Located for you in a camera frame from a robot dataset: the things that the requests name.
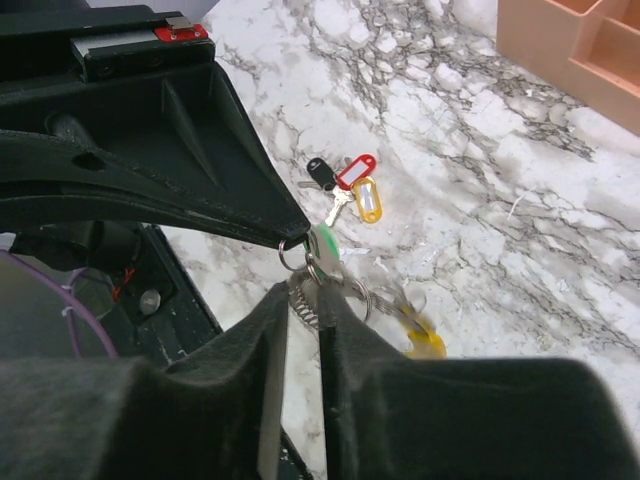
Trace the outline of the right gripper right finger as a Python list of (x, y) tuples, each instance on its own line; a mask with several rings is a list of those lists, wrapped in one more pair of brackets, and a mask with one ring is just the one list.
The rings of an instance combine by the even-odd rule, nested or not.
[(332, 479), (635, 479), (602, 381), (562, 358), (412, 360), (318, 298)]

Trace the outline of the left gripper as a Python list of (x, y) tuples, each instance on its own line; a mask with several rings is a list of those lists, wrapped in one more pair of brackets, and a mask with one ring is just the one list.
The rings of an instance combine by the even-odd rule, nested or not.
[(2, 5), (1, 185), (74, 182), (260, 226), (298, 221), (304, 239), (309, 220), (214, 58), (81, 77), (73, 38), (152, 29), (173, 16), (186, 17), (143, 4)]

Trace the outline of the metal keyring with yellow grip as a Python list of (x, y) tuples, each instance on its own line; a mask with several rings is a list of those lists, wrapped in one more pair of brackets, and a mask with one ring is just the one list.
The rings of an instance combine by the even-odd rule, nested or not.
[(412, 359), (444, 359), (447, 347), (442, 337), (437, 333), (434, 322), (422, 313), (407, 297), (405, 290), (397, 282), (392, 282), (382, 288), (390, 298), (385, 298), (376, 291), (370, 290), (365, 284), (354, 277), (343, 264), (340, 264), (337, 274), (319, 276), (314, 264), (315, 258), (310, 252), (305, 253), (305, 265), (298, 269), (292, 268), (285, 260), (282, 240), (278, 245), (278, 255), (282, 265), (291, 272), (287, 280), (289, 289), (289, 305), (294, 313), (307, 327), (319, 329), (318, 291), (321, 286), (337, 286), (341, 293), (348, 298), (362, 301), (365, 305), (364, 323), (374, 311), (393, 317), (405, 330), (411, 343), (411, 348), (405, 353)]

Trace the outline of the green key tag with key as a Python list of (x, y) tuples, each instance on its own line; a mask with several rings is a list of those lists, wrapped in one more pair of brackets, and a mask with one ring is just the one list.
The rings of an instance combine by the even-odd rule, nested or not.
[(341, 267), (337, 239), (325, 223), (313, 225), (305, 243), (307, 266), (316, 280), (323, 282)]

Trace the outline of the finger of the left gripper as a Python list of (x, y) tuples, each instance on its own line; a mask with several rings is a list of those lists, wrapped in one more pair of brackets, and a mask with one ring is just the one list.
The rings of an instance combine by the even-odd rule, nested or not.
[(260, 226), (228, 212), (203, 213), (74, 182), (7, 182), (1, 185), (1, 231), (18, 232), (43, 225), (82, 222), (140, 222), (201, 231), (255, 245), (292, 249), (300, 244), (298, 221)]

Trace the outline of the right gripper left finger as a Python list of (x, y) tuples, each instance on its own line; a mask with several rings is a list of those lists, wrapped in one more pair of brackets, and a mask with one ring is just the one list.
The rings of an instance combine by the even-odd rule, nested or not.
[(5, 361), (5, 479), (273, 479), (288, 289), (161, 369), (142, 358)]

